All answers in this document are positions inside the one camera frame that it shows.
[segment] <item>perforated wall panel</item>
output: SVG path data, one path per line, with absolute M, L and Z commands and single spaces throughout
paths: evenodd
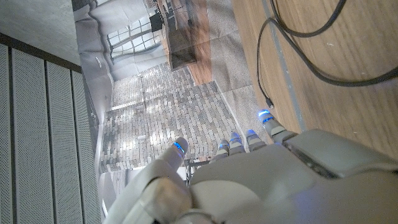
M 83 223 L 70 71 L 47 63 L 57 223 Z
M 72 72 L 72 80 L 85 223 L 101 223 L 83 77 Z
M 8 48 L 0 44 L 0 223 L 12 223 Z
M 18 223 L 53 223 L 44 61 L 12 50 Z

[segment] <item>black cable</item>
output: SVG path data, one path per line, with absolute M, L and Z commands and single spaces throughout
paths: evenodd
M 301 49 L 293 42 L 293 40 L 288 36 L 288 34 L 285 32 L 284 28 L 273 18 L 268 18 L 266 21 L 263 23 L 259 38 L 257 41 L 257 82 L 259 84 L 259 87 L 261 89 L 262 94 L 266 98 L 266 102 L 270 108 L 272 108 L 274 105 L 271 101 L 271 99 L 265 94 L 265 91 L 262 88 L 262 85 L 260 84 L 260 79 L 259 79 L 259 56 L 260 56 L 260 41 L 261 41 L 261 36 L 264 31 L 264 28 L 268 23 L 273 23 L 280 31 L 280 33 L 284 36 L 285 40 L 290 44 L 290 46 L 296 51 L 298 56 L 304 61 L 306 66 L 311 70 L 311 72 L 320 80 L 329 83 L 331 85 L 336 85 L 336 86 L 345 86 L 345 87 L 359 87 L 359 86 L 369 86 L 369 85 L 374 85 L 380 82 L 384 82 L 393 78 L 398 77 L 398 67 L 392 69 L 391 71 L 378 76 L 376 78 L 370 78 L 368 80 L 363 80 L 363 81 L 349 81 L 349 80 L 337 80 L 334 78 L 328 78 L 324 76 L 323 74 L 320 73 L 320 70 L 307 58 L 307 56 L 301 51 Z
M 323 25 L 321 28 L 319 28 L 316 31 L 308 32 L 308 33 L 297 32 L 292 29 L 289 29 L 286 26 L 286 24 L 283 22 L 283 20 L 280 18 L 279 13 L 276 10 L 274 0 L 270 0 L 270 3 L 271 3 L 272 11 L 274 12 L 276 21 L 280 24 L 280 26 L 283 28 L 283 30 L 285 30 L 285 32 L 287 32 L 288 34 L 292 34 L 293 36 L 296 36 L 296 37 L 313 37 L 318 34 L 321 34 L 325 30 L 329 29 L 329 27 L 331 27 L 331 25 L 336 21 L 337 17 L 340 15 L 341 10 L 343 9 L 344 5 L 346 4 L 346 0 L 339 0 L 335 10 L 333 11 L 333 14 L 330 16 L 329 20 L 325 23 L 325 25 Z

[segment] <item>window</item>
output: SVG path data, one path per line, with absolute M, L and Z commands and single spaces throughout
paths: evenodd
M 108 34 L 111 58 L 134 55 L 159 46 L 160 37 L 154 35 L 151 29 L 149 17 L 143 17 L 131 25 Z

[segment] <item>cable connector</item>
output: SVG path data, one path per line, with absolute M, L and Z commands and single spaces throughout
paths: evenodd
M 270 98 L 266 98 L 266 103 L 269 108 L 274 109 L 274 103 L 272 102 L 272 100 Z

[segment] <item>wooden table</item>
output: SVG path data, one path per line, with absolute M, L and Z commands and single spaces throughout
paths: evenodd
M 284 22 L 301 32 L 321 27 L 338 2 L 276 1 Z M 257 86 L 256 45 L 262 23 L 272 16 L 271 5 L 268 0 L 266 7 L 262 0 L 232 2 L 256 98 L 266 108 Z M 398 65 L 397 11 L 396 0 L 347 1 L 329 30 L 295 40 L 315 65 L 335 77 L 376 77 Z M 287 128 L 331 131 L 398 159 L 398 79 L 359 88 L 324 83 L 279 32 L 273 37 L 270 27 L 262 36 L 261 69 L 263 84 L 275 104 L 272 113 Z

